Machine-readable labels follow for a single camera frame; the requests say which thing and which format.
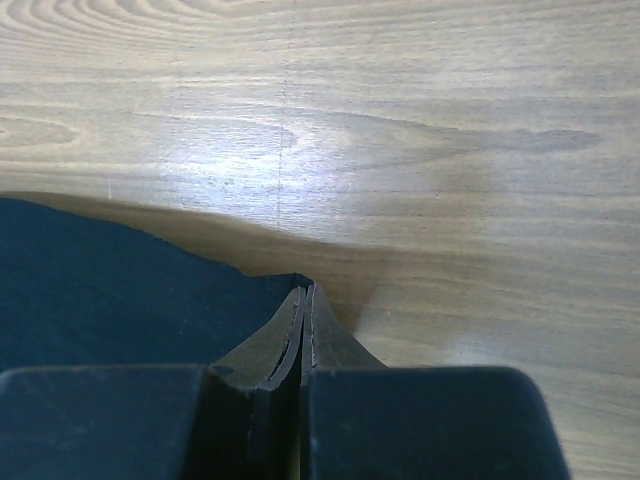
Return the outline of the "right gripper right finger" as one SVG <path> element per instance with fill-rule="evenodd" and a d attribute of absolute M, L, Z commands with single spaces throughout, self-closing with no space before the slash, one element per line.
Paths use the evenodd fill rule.
<path fill-rule="evenodd" d="M 305 479 L 566 479 L 536 383 L 505 366 L 391 368 L 308 288 L 302 334 Z"/>

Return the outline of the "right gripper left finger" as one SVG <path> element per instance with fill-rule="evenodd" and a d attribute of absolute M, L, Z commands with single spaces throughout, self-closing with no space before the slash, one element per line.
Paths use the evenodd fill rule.
<path fill-rule="evenodd" d="M 5 479 L 284 479 L 305 291 L 210 365 L 21 368 L 1 376 Z"/>

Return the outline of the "black t shirt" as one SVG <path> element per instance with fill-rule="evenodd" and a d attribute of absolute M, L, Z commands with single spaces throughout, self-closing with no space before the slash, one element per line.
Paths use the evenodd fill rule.
<path fill-rule="evenodd" d="M 300 274 L 248 276 L 146 232 L 1 202 L 1 366 L 208 364 L 263 327 Z"/>

